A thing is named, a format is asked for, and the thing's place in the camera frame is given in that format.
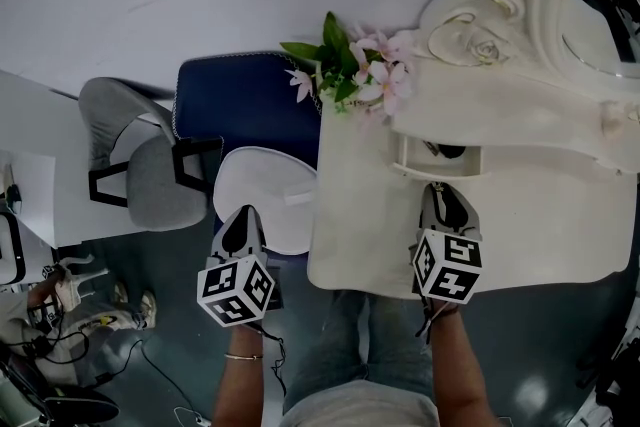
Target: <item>gray floor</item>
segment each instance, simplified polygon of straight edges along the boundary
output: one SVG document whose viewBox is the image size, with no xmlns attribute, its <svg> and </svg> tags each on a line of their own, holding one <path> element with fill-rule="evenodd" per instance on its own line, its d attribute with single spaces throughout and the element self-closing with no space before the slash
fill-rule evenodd
<svg viewBox="0 0 640 427">
<path fill-rule="evenodd" d="M 132 300 L 145 288 L 155 292 L 158 326 L 148 333 L 145 352 L 207 417 L 228 340 L 228 333 L 195 301 L 196 274 L 209 254 L 211 226 L 207 219 L 180 231 L 128 235 L 78 248 L 81 254 L 93 253 L 112 271 L 94 282 L 96 289 L 110 289 L 117 277 L 127 284 Z M 512 417 L 519 427 L 566 425 L 588 394 L 575 385 L 585 375 L 576 363 L 612 351 L 616 329 L 627 317 L 638 276 L 636 239 L 629 268 L 600 282 L 489 292 L 465 307 L 465 322 L 497 414 Z M 296 362 L 321 328 L 331 294 L 308 282 L 303 262 L 282 266 L 281 283 L 285 309 L 271 313 L 266 327 L 285 338 L 285 380 L 290 382 Z M 114 335 L 96 358 L 95 372 L 121 368 L 139 336 Z M 267 348 L 264 424 L 277 425 L 282 393 L 266 365 L 276 347 L 267 342 Z M 178 425 L 173 408 L 187 406 L 142 358 L 139 347 L 126 372 L 101 390 L 122 408 L 109 423 L 113 426 Z M 185 426 L 196 425 L 188 413 L 181 418 Z"/>
</svg>

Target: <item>gray shirt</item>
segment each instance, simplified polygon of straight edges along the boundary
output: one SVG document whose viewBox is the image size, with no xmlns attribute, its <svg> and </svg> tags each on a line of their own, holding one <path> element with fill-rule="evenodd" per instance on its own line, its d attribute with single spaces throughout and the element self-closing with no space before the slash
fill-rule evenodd
<svg viewBox="0 0 640 427">
<path fill-rule="evenodd" d="M 426 396 L 369 381 L 321 391 L 293 406 L 281 427 L 436 427 L 438 410 Z"/>
<path fill-rule="evenodd" d="M 0 340 L 5 344 L 31 341 L 44 333 L 28 324 L 27 292 L 19 294 L 0 294 Z M 56 338 L 57 330 L 53 330 L 47 338 Z M 16 354 L 25 355 L 22 347 L 11 347 Z M 71 353 L 64 344 L 56 344 L 53 351 L 47 354 L 52 361 L 68 361 Z M 56 365 L 43 358 L 36 360 L 36 365 L 51 384 L 77 384 L 76 371 L 73 364 Z"/>
</svg>

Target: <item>navy blue cushion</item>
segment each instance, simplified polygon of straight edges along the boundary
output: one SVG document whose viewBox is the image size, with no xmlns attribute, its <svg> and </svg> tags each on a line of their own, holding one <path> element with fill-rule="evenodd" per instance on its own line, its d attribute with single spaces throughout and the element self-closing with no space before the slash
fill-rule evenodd
<svg viewBox="0 0 640 427">
<path fill-rule="evenodd" d="M 187 61 L 180 67 L 174 130 L 180 138 L 224 139 L 224 154 L 262 146 L 318 165 L 320 114 L 309 96 L 296 103 L 295 69 L 282 54 Z"/>
</svg>

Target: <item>shoe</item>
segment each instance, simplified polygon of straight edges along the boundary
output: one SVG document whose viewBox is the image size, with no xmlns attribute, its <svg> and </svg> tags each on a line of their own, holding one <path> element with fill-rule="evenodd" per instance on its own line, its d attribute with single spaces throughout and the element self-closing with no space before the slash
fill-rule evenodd
<svg viewBox="0 0 640 427">
<path fill-rule="evenodd" d="M 128 303 L 129 294 L 127 293 L 127 287 L 122 281 L 118 281 L 115 286 L 115 302 L 116 303 Z"/>
<path fill-rule="evenodd" d="M 148 290 L 142 294 L 142 302 L 140 303 L 140 313 L 146 323 L 144 329 L 153 329 L 156 327 L 156 314 L 158 313 L 158 305 L 156 297 Z"/>
</svg>

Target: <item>mirror frame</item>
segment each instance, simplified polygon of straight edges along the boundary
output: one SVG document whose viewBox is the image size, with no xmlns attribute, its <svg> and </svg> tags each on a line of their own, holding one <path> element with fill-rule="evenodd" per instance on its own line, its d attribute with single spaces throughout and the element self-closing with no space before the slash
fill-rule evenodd
<svg viewBox="0 0 640 427">
<path fill-rule="evenodd" d="M 491 1 L 504 8 L 502 16 L 486 13 L 486 3 Z M 415 33 L 417 53 L 458 66 L 492 64 L 492 71 L 549 83 L 598 102 L 640 103 L 640 79 L 598 71 L 581 61 L 565 44 L 559 31 L 564 1 L 433 0 L 422 13 L 420 28 Z M 452 21 L 461 29 L 448 25 Z M 482 27 L 476 28 L 475 33 L 465 32 L 465 23 Z M 470 57 L 469 42 L 481 39 L 481 31 L 498 36 L 498 48 L 490 49 L 494 53 L 488 50 L 487 55 L 504 54 L 499 62 L 483 62 L 483 54 L 478 57 L 477 51 Z"/>
</svg>

